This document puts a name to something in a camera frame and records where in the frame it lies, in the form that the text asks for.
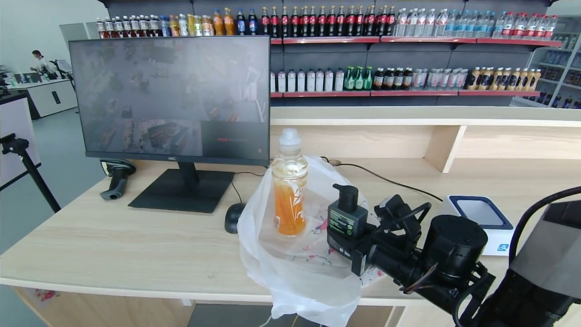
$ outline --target plastic bag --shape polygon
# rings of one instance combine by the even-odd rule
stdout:
[[[270,290],[273,318],[297,313],[317,324],[344,327],[359,303],[361,287],[383,274],[372,268],[359,278],[351,272],[351,262],[329,247],[327,208],[339,197],[332,185],[351,183],[321,158],[307,157],[307,161],[305,231],[295,237],[276,231],[269,168],[238,221],[240,256],[248,276]],[[368,209],[361,193],[358,204]],[[368,222],[379,224],[372,211]]]

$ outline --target orange liquid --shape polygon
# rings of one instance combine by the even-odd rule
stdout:
[[[274,199],[276,203],[276,217],[274,226],[278,232],[287,236],[294,236],[302,232],[307,225],[303,218],[304,182],[297,180],[297,184],[274,179]]]
[[[226,14],[224,16],[224,25],[226,25],[226,35],[235,35],[234,32],[234,19],[231,15]]]
[[[224,35],[224,22],[222,21],[222,16],[214,15],[214,29],[216,30],[216,35]]]

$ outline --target person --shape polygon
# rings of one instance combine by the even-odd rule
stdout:
[[[44,59],[44,56],[39,50],[34,50],[33,55],[38,59],[38,64],[36,67],[30,67],[30,70],[39,74],[47,74],[50,80],[58,79],[55,66],[49,63],[48,60]]]

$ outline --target orange juice bottle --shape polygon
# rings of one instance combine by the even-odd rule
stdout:
[[[213,20],[216,35],[224,35],[224,21],[222,20],[222,16],[220,15],[220,10],[218,8],[216,8],[214,11]]]
[[[224,8],[224,26],[226,27],[226,35],[236,34],[234,29],[234,18],[232,18],[230,8]]]
[[[274,226],[280,234],[295,236],[307,225],[303,199],[308,163],[300,153],[296,129],[283,129],[278,145],[279,153],[271,164],[276,211]]]

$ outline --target security camera feed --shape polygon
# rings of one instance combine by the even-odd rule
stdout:
[[[268,160],[265,37],[70,43],[90,152]]]

